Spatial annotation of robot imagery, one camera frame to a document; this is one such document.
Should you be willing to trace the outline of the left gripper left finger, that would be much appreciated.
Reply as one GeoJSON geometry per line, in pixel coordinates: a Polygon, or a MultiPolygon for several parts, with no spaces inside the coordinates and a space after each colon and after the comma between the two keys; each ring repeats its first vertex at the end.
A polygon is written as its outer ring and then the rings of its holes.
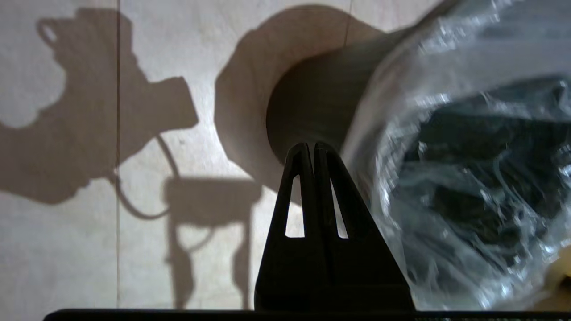
{"type": "Polygon", "coordinates": [[[287,154],[273,218],[255,285],[254,306],[262,310],[316,308],[320,290],[328,284],[319,206],[307,144],[287,154]],[[300,178],[304,236],[286,235],[293,182],[300,178]]]}

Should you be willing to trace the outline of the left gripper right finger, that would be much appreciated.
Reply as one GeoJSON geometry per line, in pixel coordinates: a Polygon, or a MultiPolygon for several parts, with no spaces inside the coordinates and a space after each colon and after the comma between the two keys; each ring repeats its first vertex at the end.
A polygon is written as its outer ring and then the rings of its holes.
{"type": "Polygon", "coordinates": [[[345,310],[414,310],[410,288],[335,150],[318,143],[314,177],[327,294],[345,310]]]}

